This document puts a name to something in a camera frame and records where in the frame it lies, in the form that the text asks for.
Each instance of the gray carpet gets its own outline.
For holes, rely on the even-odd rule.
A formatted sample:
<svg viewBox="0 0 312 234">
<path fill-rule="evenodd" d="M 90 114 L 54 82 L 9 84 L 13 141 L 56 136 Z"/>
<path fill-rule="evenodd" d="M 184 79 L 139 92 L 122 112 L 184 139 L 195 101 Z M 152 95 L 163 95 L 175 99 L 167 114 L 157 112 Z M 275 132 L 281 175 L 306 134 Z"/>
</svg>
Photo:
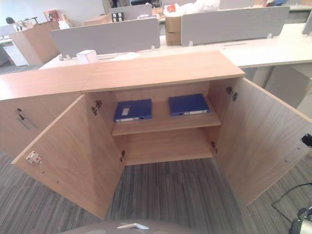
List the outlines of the gray carpet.
<svg viewBox="0 0 312 234">
<path fill-rule="evenodd" d="M 16 73 L 16 72 L 26 72 L 26 71 L 32 71 L 32 70 L 38 70 L 41 65 L 25 65 L 25 66 L 15 66 L 14 64 L 11 64 L 10 62 L 7 62 L 0 66 L 0 75 L 9 74 L 9 73 Z"/>
<path fill-rule="evenodd" d="M 57 234 L 101 222 L 14 168 L 10 161 L 0 154 L 0 234 Z M 106 219 L 165 220 L 207 234 L 285 234 L 289 224 L 270 203 L 292 186 L 310 181 L 310 170 L 308 157 L 243 209 L 214 159 L 129 166 Z M 292 191 L 278 207 L 294 218 L 307 205 L 309 192 L 312 194 L 308 187 Z"/>
<path fill-rule="evenodd" d="M 199 233 L 251 233 L 212 158 L 126 167 L 106 219 L 136 218 L 169 221 Z"/>
</svg>

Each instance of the cable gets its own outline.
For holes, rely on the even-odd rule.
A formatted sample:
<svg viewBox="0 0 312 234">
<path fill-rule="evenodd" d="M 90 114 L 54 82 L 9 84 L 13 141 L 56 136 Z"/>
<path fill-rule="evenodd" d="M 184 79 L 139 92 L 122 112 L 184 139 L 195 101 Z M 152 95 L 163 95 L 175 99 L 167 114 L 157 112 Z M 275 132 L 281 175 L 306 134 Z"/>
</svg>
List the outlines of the cable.
<svg viewBox="0 0 312 234">
<path fill-rule="evenodd" d="M 273 203 L 271 204 L 271 206 L 273 207 L 273 209 L 275 209 L 281 216 L 283 216 L 285 219 L 287 219 L 287 221 L 290 222 L 290 223 L 292 223 L 292 221 L 291 221 L 289 218 L 287 218 L 279 209 L 277 209 L 277 207 L 275 206 L 275 204 L 278 203 L 278 202 L 280 202 L 281 199 L 282 199 L 284 196 L 286 196 L 290 191 L 292 191 L 292 190 L 294 190 L 294 189 L 296 189 L 296 188 L 299 188 L 299 187 L 301 187 L 301 186 L 306 186 L 306 185 L 312 185 L 312 182 L 306 183 L 306 184 L 299 184 L 299 185 L 297 185 L 297 186 L 295 186 L 295 187 L 289 189 L 287 192 L 285 192 L 285 193 L 281 196 L 281 198 L 280 198 L 279 200 L 276 200 L 275 202 L 273 202 Z"/>
</svg>

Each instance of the door hinge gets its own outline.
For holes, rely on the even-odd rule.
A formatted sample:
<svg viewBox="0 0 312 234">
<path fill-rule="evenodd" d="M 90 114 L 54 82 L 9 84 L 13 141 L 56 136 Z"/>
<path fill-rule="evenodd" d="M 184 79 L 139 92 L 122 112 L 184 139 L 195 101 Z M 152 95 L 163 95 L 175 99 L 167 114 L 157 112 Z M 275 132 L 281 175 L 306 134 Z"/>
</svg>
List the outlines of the door hinge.
<svg viewBox="0 0 312 234">
<path fill-rule="evenodd" d="M 213 151 L 217 154 L 218 153 L 218 149 L 216 148 L 214 141 L 211 142 L 211 147 L 212 147 Z"/>
<path fill-rule="evenodd" d="M 236 101 L 238 93 L 234 92 L 232 87 L 227 87 L 226 92 L 232 97 L 233 101 Z"/>
<path fill-rule="evenodd" d="M 93 111 L 93 114 L 96 116 L 98 114 L 98 109 L 101 107 L 102 101 L 96 100 L 96 105 L 91 107 L 91 110 Z"/>
<path fill-rule="evenodd" d="M 120 157 L 120 162 L 123 162 L 124 158 L 125 158 L 125 154 L 126 154 L 126 151 L 122 151 L 121 152 L 121 157 Z"/>
<path fill-rule="evenodd" d="M 307 133 L 302 138 L 301 141 L 306 144 L 309 148 L 312 148 L 312 136 Z"/>
</svg>

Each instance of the white desk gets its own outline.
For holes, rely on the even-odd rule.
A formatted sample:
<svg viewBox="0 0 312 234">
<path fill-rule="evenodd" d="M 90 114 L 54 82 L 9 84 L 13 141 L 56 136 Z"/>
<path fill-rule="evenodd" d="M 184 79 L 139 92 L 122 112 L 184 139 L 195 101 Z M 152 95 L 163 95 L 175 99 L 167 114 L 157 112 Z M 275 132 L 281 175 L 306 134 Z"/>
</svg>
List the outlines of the white desk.
<svg viewBox="0 0 312 234">
<path fill-rule="evenodd" d="M 272 39 L 240 40 L 192 47 L 167 46 L 165 36 L 161 36 L 160 49 L 137 53 L 139 58 L 147 58 L 219 50 L 240 68 L 312 62 L 312 37 L 301 34 L 303 27 L 303 23 L 285 24 L 281 35 Z M 99 55 L 98 57 L 100 62 L 105 62 L 118 55 Z M 55 57 L 41 69 L 78 64 L 77 59 L 60 61 L 58 57 Z"/>
</svg>

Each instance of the wall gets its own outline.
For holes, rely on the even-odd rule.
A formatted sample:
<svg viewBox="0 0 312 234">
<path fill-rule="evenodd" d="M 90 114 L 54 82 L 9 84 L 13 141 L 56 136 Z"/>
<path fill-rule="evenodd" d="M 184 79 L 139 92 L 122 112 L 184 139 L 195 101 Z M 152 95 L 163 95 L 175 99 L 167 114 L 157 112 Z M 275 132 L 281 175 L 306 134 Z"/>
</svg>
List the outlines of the wall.
<svg viewBox="0 0 312 234">
<path fill-rule="evenodd" d="M 15 21 L 38 17 L 45 22 L 44 11 L 58 10 L 58 16 L 65 14 L 74 26 L 104 13 L 102 0 L 0 0 L 0 26 L 6 25 L 5 18 Z"/>
</svg>

